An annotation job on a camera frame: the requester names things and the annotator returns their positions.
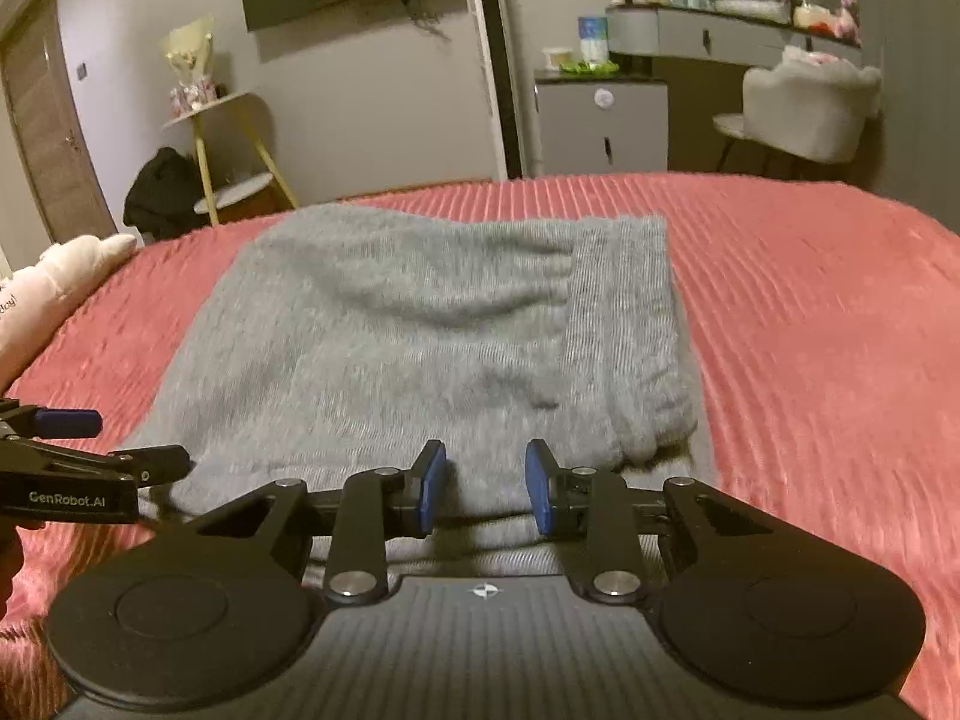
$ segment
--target ribbed gray panel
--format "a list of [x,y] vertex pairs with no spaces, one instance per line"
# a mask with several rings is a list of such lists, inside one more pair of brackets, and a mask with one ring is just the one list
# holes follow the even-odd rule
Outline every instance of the ribbed gray panel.
[[767,709],[703,685],[635,610],[577,598],[563,577],[406,579],[385,603],[330,615],[280,678],[219,707],[136,714],[80,700],[64,720],[916,720],[901,701]]

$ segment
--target blue gripper pad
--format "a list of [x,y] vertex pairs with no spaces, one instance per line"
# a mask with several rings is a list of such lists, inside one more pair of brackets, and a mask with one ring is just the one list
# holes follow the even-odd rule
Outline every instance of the blue gripper pad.
[[93,439],[104,420],[93,409],[37,409],[34,432],[39,439]]
[[433,518],[437,505],[440,503],[440,493],[443,491],[443,477],[446,472],[446,447],[440,445],[430,460],[430,466],[424,474],[424,488],[419,500],[419,523],[421,533],[433,532]]
[[550,508],[550,488],[541,462],[539,452],[534,442],[527,445],[527,456],[524,463],[524,475],[527,480],[527,494],[530,495],[530,505],[533,508],[536,529],[541,536],[550,536],[553,533],[553,509]]

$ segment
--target wooden door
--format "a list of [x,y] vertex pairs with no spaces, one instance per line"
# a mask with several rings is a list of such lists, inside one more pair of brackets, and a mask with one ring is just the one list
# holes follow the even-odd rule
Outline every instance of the wooden door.
[[83,142],[56,0],[38,0],[0,46],[13,128],[51,238],[116,232]]

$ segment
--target metal screw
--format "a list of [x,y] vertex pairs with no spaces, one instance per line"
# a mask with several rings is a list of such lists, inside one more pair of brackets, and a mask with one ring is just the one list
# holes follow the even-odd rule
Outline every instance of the metal screw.
[[640,589],[640,579],[629,571],[606,571],[593,579],[593,586],[614,598],[631,595]]
[[366,571],[344,571],[330,580],[330,589],[337,595],[352,598],[363,595],[376,587],[376,577]]

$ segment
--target black bag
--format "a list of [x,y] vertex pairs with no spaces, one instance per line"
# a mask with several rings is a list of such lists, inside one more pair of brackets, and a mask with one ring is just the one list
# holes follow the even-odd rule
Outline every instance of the black bag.
[[206,225],[206,216],[193,211],[202,197],[203,181],[196,164],[164,146],[133,182],[124,203],[123,224],[149,233],[156,241],[178,238]]

